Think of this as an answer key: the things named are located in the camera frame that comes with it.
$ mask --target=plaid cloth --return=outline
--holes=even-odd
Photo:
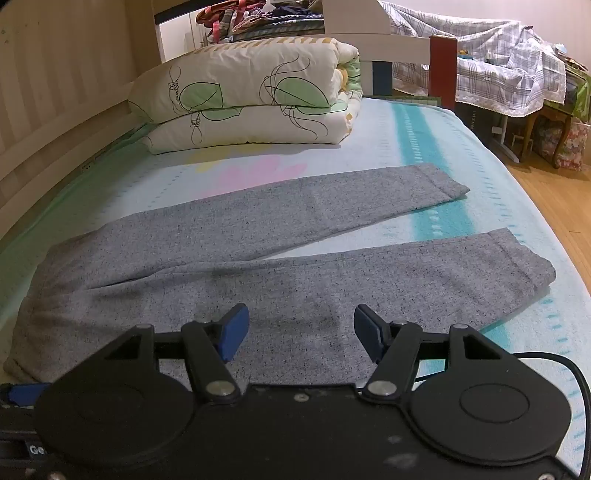
[[[456,100],[509,116],[526,116],[544,99],[564,103],[564,63],[531,27],[517,20],[478,20],[446,17],[388,2],[392,33],[413,37],[443,35],[457,38],[458,50],[474,60],[457,59]],[[495,65],[485,63],[487,50]],[[411,95],[426,95],[428,65],[394,64],[393,87]]]

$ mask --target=light blue bed sheet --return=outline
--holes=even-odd
[[[511,318],[500,319],[485,331],[486,335],[511,352],[541,350],[568,356],[589,378],[589,293],[530,198],[452,113],[372,99],[363,100],[352,134],[340,145],[237,145],[152,156],[135,142],[104,155],[0,254],[0,322],[4,326],[0,353],[4,357],[8,353],[20,302],[36,265],[52,244],[131,213],[259,184],[422,162],[446,171],[470,187],[470,193],[456,202],[283,255],[344,251],[509,227],[520,242],[552,262],[557,279],[545,296]],[[584,412],[577,384],[560,365],[534,360],[528,364],[555,383],[570,401],[573,422],[560,457],[578,471],[583,455]],[[436,368],[440,365],[431,363],[422,371]]]

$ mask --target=red wooden post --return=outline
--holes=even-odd
[[[453,37],[431,37],[429,96],[441,97],[441,106],[456,106],[457,40]]]

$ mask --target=wooden table leg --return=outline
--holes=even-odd
[[[525,126],[525,135],[523,136],[523,147],[521,147],[521,155],[519,156],[520,159],[525,157],[525,153],[527,152],[527,145],[530,143],[531,133],[534,129],[535,119],[538,118],[540,112],[534,112],[527,116],[527,124]]]
[[[570,124],[571,124],[572,120],[573,120],[573,117],[568,115],[566,120],[564,121],[564,125],[562,127],[562,135],[560,135],[560,140],[558,140],[558,145],[556,145],[556,149],[554,150],[554,155],[552,155],[552,165],[554,166],[554,168],[560,168],[560,165],[558,164],[558,161],[557,161],[558,152],[560,151],[560,148],[562,148],[562,146],[564,145],[564,142],[566,142],[566,139],[569,136]]]

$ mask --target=gray fabric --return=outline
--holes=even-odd
[[[420,195],[398,183],[411,168],[404,181]],[[409,198],[425,206],[425,198],[441,202],[466,190],[433,166],[386,168],[273,184],[106,225],[50,251],[21,306],[5,369],[51,381],[136,323],[178,330],[242,301],[251,328],[229,364],[241,386],[364,378],[374,366],[353,332],[358,303],[430,331],[456,322],[480,328],[527,304],[554,269],[506,229],[253,259],[407,211]],[[179,364],[167,371],[183,379]]]

